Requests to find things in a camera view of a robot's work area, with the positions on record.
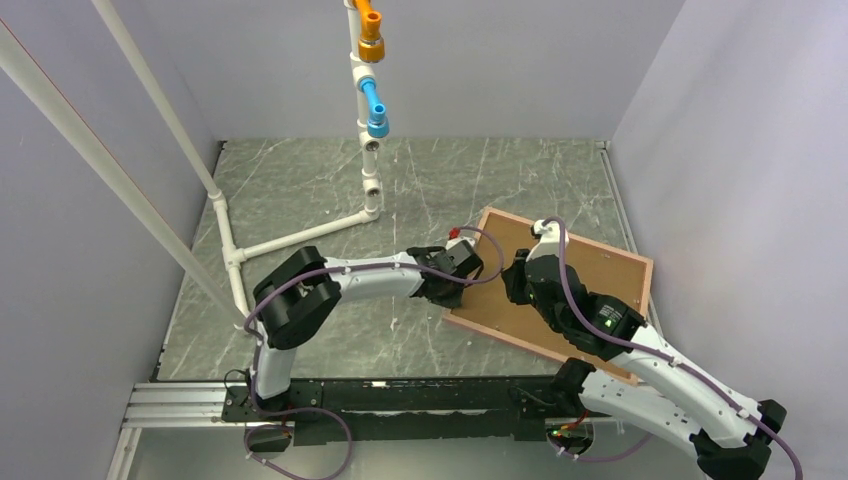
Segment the pink photo frame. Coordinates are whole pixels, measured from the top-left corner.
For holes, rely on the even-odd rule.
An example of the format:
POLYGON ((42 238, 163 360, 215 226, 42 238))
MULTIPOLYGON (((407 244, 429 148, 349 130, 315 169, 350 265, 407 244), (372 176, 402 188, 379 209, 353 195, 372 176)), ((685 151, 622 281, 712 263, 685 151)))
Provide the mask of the pink photo frame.
MULTIPOLYGON (((478 227, 495 237, 505 254, 505 265, 510 266, 518 249, 529 249, 535 244, 530 234, 532 224, 526 218, 487 207, 478 227)), ((566 264, 576 269, 589 291, 612 295, 640 314, 647 314, 653 274, 651 259, 571 234, 566 264)), ((461 306, 446 312, 443 319, 550 360, 563 363, 575 357, 630 385, 638 382, 633 374, 580 352, 562 335, 550 330, 532 307, 510 303, 499 279, 468 288, 461 306)))

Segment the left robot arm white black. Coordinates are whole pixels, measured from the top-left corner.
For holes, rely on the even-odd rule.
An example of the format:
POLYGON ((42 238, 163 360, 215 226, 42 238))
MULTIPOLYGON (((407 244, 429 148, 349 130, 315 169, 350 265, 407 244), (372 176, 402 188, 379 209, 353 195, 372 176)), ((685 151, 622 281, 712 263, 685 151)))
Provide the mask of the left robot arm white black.
POLYGON ((300 248, 253 290, 262 340, 251 368, 254 387, 248 407, 264 420, 285 411, 296 350, 318 333, 337 306, 383 297, 420 297, 455 308, 483 267, 474 243, 467 239, 358 260, 323 256, 315 246, 300 248))

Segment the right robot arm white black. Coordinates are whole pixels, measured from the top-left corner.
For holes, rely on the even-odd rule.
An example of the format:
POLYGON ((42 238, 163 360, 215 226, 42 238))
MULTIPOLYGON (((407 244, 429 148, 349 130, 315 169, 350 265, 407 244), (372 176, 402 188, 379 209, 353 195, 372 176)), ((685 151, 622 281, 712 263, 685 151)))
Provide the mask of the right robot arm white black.
POLYGON ((577 272, 548 247, 519 249, 502 274, 509 301, 532 306, 580 352, 635 374, 653 393, 568 359, 551 388, 557 411, 581 408, 632 423, 690 455, 711 479, 758 479, 787 411, 718 381, 675 349, 618 298, 590 292, 577 272))

